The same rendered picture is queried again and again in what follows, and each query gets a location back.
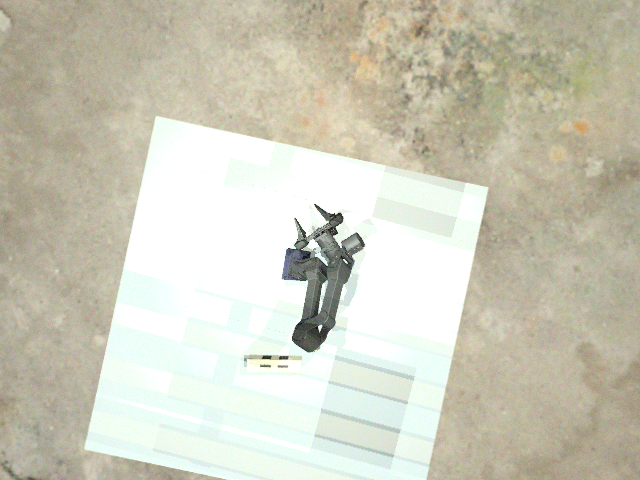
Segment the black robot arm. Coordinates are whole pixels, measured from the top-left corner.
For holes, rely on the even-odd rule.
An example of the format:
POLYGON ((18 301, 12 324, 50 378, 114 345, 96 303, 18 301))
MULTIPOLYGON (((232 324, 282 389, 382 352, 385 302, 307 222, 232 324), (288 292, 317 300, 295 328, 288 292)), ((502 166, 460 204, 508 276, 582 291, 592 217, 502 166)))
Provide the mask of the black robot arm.
POLYGON ((361 251, 365 243, 356 232, 325 253, 328 265, 318 257, 293 257, 288 274, 299 280, 308 280, 301 320, 296 324, 292 341, 308 353, 315 351, 335 326, 337 309, 343 285, 348 281, 355 260, 352 255, 361 251), (344 260, 348 263, 346 263, 344 260), (322 285, 328 281, 321 311, 319 311, 322 285), (318 326, 322 325, 319 332, 318 326))

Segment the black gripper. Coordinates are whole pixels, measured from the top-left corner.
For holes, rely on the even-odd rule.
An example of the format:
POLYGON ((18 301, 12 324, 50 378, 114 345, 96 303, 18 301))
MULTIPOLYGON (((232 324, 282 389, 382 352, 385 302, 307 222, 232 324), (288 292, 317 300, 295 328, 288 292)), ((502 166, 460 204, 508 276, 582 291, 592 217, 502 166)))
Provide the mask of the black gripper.
POLYGON ((303 230, 298 220, 294 218, 297 234, 298 234, 298 239, 296 240, 296 243, 294 244, 294 246, 297 250, 300 251, 306 246, 308 246, 309 242, 312 239, 314 239, 314 241, 317 242, 317 244, 320 246, 322 252, 327 253, 331 251, 333 248, 335 248, 338 244, 336 239, 332 236, 332 234, 329 232, 328 229, 331 228, 332 226, 335 228, 341 223, 343 223, 344 217, 341 214, 341 212, 335 215, 335 213, 331 214, 326 212, 317 204, 314 204, 314 206, 319 211, 319 213, 323 216, 326 222, 328 221, 329 222, 324 226, 322 226, 321 228, 319 228, 318 230, 316 230, 315 232, 313 232, 312 234, 310 234, 309 236, 306 236, 305 235, 306 232, 303 230))

